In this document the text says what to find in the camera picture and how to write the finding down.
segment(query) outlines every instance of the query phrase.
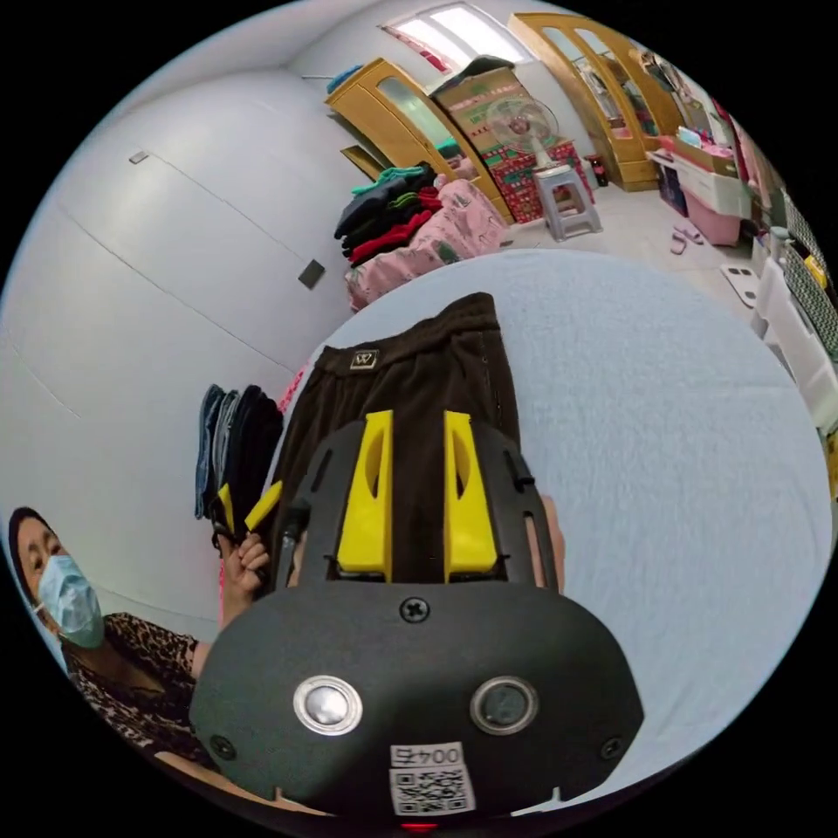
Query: cardboard box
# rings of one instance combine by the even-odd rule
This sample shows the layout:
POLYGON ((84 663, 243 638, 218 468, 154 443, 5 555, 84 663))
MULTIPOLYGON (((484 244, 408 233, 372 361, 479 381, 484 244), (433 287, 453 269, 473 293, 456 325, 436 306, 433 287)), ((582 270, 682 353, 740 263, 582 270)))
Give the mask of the cardboard box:
POLYGON ((508 96, 532 98, 515 73, 501 67, 472 76, 462 84, 438 93, 434 100, 482 154, 498 145, 494 133, 486 125, 486 111, 492 102, 508 96))
MULTIPOLYGON (((551 148, 549 154, 556 162, 571 163, 574 166, 591 203, 594 203, 594 193, 573 143, 565 141, 551 148)), ((484 155, 484 163, 498 185, 500 194, 506 201, 516 223, 523 224, 544 216, 539 192, 532 176, 532 168, 535 165, 534 155, 521 155, 509 148, 502 148, 484 155)), ((560 211, 574 206, 573 198, 566 190, 557 189, 553 198, 560 211)))
POLYGON ((691 146, 680 137, 672 137, 672 153, 683 157, 715 175, 725 177, 739 177, 736 170, 736 161, 732 157, 719 157, 704 151, 702 148, 691 146))

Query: tiled floor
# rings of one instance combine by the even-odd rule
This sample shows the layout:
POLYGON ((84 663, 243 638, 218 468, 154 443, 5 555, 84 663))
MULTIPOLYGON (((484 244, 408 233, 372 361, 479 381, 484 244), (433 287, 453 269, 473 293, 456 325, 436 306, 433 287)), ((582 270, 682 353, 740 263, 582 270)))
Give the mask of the tiled floor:
POLYGON ((644 262, 694 285, 744 322, 750 322, 752 310, 743 305, 719 270, 722 264, 750 264, 750 248, 689 242, 684 253, 675 256, 670 252, 672 225, 685 219, 664 203, 656 190, 623 192, 612 185, 597 189, 594 199, 602 233, 577 235, 558 243, 553 241, 544 222, 538 221, 513 227, 512 243, 508 246, 567 248, 644 262))

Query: window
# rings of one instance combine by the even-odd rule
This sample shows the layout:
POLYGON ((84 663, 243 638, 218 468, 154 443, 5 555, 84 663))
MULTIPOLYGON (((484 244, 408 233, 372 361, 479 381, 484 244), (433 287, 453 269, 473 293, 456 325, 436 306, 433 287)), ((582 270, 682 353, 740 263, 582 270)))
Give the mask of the window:
POLYGON ((462 69, 478 55, 515 64, 531 60, 525 47, 493 17, 468 3, 452 3, 389 25, 462 69))

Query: pink fabric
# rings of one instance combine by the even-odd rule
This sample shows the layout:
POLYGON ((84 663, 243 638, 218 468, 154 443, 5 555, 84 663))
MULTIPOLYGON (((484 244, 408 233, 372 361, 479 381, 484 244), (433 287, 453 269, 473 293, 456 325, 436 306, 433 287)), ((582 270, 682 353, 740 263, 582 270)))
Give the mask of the pink fabric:
POLYGON ((373 256, 347 273, 353 311, 444 264, 500 249, 508 226, 489 199, 468 181, 444 180, 437 177, 442 184, 442 209, 419 229, 407 247, 373 256))
POLYGON ((277 407, 279 408, 280 413, 285 413, 288 410, 288 405, 291 404, 291 399, 297 392, 297 387, 299 387, 299 383, 303 380, 303 373, 305 371, 306 368, 303 367, 294 376, 294 380, 288 385, 288 389, 283 393, 282 398, 277 402, 277 407))
POLYGON ((381 30, 393 38, 397 38, 406 46, 409 46, 413 52, 418 52, 426 61, 429 61, 439 72, 447 72, 452 69, 454 64, 450 58, 442 55, 439 52, 433 52, 430 47, 422 41, 412 38, 410 35, 405 35, 404 32, 397 30, 394 26, 382 26, 381 30))
MULTIPOLYGON (((303 367, 295 376, 294 380, 288 385, 288 389, 283 393, 281 399, 277 401, 277 407, 280 413, 285 413, 288 410, 288 405, 291 404, 291 399, 294 393, 297 392, 299 383, 303 380, 303 374, 306 368, 303 367)), ((218 568, 218 625, 224 622, 224 563, 221 561, 218 568)))
POLYGON ((218 568, 218 625, 224 625, 224 563, 218 568))

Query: waistband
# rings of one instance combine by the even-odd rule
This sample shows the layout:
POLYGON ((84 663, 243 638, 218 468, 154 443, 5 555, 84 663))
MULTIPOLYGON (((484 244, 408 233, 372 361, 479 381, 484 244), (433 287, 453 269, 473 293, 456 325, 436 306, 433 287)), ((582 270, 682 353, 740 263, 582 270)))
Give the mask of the waistband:
POLYGON ((324 347, 314 369, 332 375, 378 374, 391 364, 430 352, 462 332, 497 331, 491 294, 477 292, 446 306, 436 317, 420 320, 406 331, 346 349, 324 347))

